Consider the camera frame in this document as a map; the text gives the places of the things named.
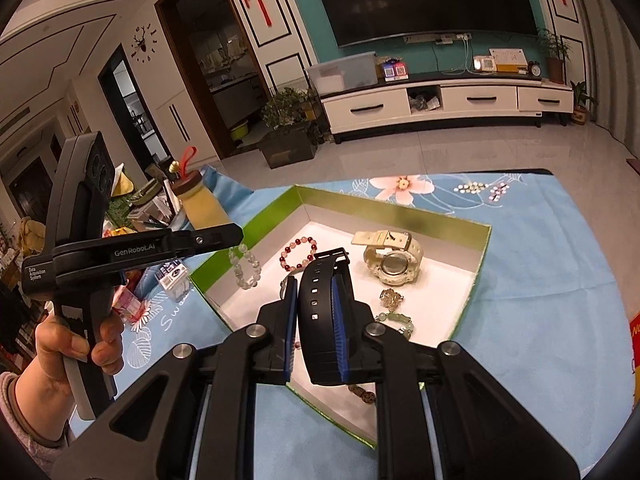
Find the pink beaded bracelet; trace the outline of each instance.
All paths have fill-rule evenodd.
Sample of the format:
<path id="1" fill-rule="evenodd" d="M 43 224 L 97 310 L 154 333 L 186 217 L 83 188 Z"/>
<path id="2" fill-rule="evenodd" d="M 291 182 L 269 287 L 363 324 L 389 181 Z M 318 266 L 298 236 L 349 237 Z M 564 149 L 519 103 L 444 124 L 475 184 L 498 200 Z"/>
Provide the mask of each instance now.
<path id="1" fill-rule="evenodd" d="M 289 256 L 292 249 L 295 249 L 298 245 L 310 243 L 311 251 L 309 255 L 302 260 L 301 263 L 296 264 L 295 266 L 287 265 L 287 256 Z M 314 254 L 318 251 L 318 246 L 316 245 L 316 241 L 311 237 L 303 236 L 302 238 L 296 238 L 293 242 L 291 242 L 288 246 L 284 248 L 284 250 L 280 253 L 280 266 L 289 272 L 293 269 L 302 269 L 303 267 L 308 266 L 308 264 L 314 259 Z"/>

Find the pink sleeve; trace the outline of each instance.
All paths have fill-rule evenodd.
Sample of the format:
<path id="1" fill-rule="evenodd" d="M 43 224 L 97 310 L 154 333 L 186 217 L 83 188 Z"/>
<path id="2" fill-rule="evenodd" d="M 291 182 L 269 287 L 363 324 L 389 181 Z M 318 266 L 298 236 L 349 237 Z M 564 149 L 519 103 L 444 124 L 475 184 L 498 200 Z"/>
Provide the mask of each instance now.
<path id="1" fill-rule="evenodd" d="M 65 438 L 57 447 L 46 447 L 37 443 L 33 437 L 20 425 L 18 417 L 12 410 L 9 400 L 9 387 L 16 379 L 16 375 L 12 373 L 0 374 L 0 412 L 4 415 L 9 427 L 15 433 L 15 436 L 21 442 L 27 453 L 33 458 L 36 464 L 46 473 L 50 474 L 53 463 L 68 447 L 68 443 L 72 440 L 72 434 L 67 432 Z"/>

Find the tv stand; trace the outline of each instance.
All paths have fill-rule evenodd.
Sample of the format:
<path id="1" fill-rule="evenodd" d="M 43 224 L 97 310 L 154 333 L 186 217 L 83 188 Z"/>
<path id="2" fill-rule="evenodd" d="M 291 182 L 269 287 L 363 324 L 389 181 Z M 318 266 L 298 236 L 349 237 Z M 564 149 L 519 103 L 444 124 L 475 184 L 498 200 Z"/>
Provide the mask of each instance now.
<path id="1" fill-rule="evenodd" d="M 409 97 L 437 96 L 440 108 L 413 110 Z M 566 126 L 574 111 L 571 88 L 551 81 L 504 73 L 446 72 L 415 74 L 408 80 L 338 92 L 321 97 L 336 143 L 384 133 L 459 125 L 460 121 L 486 123 L 533 122 L 541 126 L 543 114 L 557 114 Z"/>

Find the doorway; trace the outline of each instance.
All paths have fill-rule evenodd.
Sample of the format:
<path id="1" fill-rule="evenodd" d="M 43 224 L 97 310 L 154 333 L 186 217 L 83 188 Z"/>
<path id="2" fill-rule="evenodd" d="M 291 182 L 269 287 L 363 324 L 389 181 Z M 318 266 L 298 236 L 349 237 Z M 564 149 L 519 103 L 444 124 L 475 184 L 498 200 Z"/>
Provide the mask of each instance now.
<path id="1" fill-rule="evenodd" d="M 42 159 L 38 157 L 9 184 L 9 190 L 20 207 L 22 216 L 47 223 L 47 211 L 53 184 Z"/>
<path id="2" fill-rule="evenodd" d="M 131 72 L 122 45 L 98 76 L 104 96 L 136 161 L 146 171 L 171 155 Z"/>
<path id="3" fill-rule="evenodd" d="M 161 0 L 162 29 L 220 158 L 255 149 L 268 90 L 231 0 Z"/>

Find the green jade bracelet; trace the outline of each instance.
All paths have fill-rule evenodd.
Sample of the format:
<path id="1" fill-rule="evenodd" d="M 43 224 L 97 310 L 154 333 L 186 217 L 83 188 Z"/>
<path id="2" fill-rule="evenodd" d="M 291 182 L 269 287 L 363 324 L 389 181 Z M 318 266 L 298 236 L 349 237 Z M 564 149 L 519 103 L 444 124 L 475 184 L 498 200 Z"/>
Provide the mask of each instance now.
<path id="1" fill-rule="evenodd" d="M 414 332 L 414 324 L 410 317 L 405 316 L 404 314 L 398 314 L 397 312 L 380 312 L 375 319 L 375 321 L 378 322 L 384 322 L 387 320 L 402 323 L 404 326 L 398 328 L 398 332 L 407 339 L 411 338 L 411 334 Z"/>

